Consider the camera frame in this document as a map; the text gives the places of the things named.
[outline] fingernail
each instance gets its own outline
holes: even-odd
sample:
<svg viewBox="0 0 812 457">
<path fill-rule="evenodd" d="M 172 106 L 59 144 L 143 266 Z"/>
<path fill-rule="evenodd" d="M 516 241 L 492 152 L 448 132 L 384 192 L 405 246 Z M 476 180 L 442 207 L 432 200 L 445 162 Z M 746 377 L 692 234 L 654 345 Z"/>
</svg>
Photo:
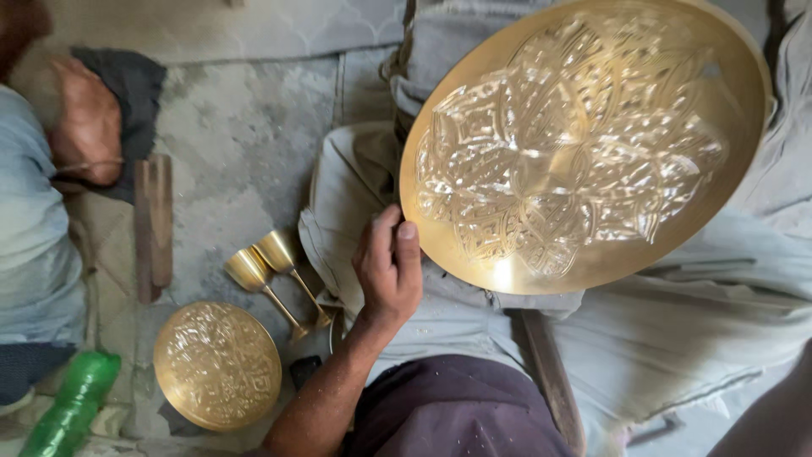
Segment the fingernail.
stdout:
<svg viewBox="0 0 812 457">
<path fill-rule="evenodd" d="M 404 222 L 400 225 L 400 228 L 398 228 L 398 237 L 401 237 L 404 240 L 411 240 L 414 238 L 415 232 L 416 228 L 414 224 Z"/>
</svg>

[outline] green plastic bottle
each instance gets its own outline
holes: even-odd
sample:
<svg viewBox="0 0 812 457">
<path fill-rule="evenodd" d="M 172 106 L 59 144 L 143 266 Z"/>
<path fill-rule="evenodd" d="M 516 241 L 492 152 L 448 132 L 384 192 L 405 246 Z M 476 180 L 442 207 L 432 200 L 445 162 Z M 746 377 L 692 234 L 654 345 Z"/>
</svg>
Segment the green plastic bottle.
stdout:
<svg viewBox="0 0 812 457">
<path fill-rule="evenodd" d="M 19 457 L 72 457 L 119 375 L 121 357 L 82 352 L 67 369 L 54 405 L 28 435 Z"/>
</svg>

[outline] dark cloth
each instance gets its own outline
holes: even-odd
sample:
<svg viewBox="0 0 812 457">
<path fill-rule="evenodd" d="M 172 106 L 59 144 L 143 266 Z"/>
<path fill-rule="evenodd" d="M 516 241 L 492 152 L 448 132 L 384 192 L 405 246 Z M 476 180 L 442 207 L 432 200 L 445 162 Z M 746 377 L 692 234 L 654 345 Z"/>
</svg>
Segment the dark cloth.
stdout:
<svg viewBox="0 0 812 457">
<path fill-rule="evenodd" d="M 212 431 L 186 419 L 169 402 L 164 402 L 158 408 L 158 414 L 166 419 L 166 423 L 169 425 L 169 434 L 173 437 L 199 437 L 212 433 Z"/>
<path fill-rule="evenodd" d="M 28 390 L 76 352 L 73 345 L 51 343 L 0 345 L 0 406 L 18 402 Z"/>
<path fill-rule="evenodd" d="M 71 54 L 101 77 L 121 106 L 121 176 L 109 187 L 82 184 L 106 197 L 133 204 L 135 161 L 146 159 L 152 151 L 166 69 L 131 51 L 75 47 Z"/>
<path fill-rule="evenodd" d="M 440 355 L 364 389 L 343 455 L 569 457 L 538 387 L 499 362 Z"/>
</svg>

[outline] small brass plate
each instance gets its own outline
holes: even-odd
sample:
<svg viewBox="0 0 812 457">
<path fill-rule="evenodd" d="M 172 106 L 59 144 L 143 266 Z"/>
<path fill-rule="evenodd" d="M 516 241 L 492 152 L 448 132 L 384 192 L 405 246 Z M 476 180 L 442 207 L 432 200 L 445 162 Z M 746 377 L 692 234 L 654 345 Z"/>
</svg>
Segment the small brass plate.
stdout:
<svg viewBox="0 0 812 457">
<path fill-rule="evenodd" d="M 194 424 L 219 432 L 263 417 L 282 384 L 274 341 L 253 316 L 228 303 L 195 302 L 170 316 L 153 363 L 169 403 Z"/>
<path fill-rule="evenodd" d="M 470 284 L 560 294 L 635 273 L 710 220 L 761 141 L 758 46 L 706 2 L 580 0 L 497 32 L 426 100 L 400 196 Z"/>
</svg>

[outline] foot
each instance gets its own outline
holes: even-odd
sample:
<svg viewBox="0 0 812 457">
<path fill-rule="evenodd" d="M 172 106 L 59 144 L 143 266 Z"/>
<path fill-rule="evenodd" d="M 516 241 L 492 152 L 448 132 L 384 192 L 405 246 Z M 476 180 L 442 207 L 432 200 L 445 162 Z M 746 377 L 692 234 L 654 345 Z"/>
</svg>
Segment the foot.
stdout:
<svg viewBox="0 0 812 457">
<path fill-rule="evenodd" d="M 50 134 L 57 168 L 96 185 L 121 174 L 121 108 L 102 79 L 78 59 L 54 60 L 63 110 Z"/>
</svg>

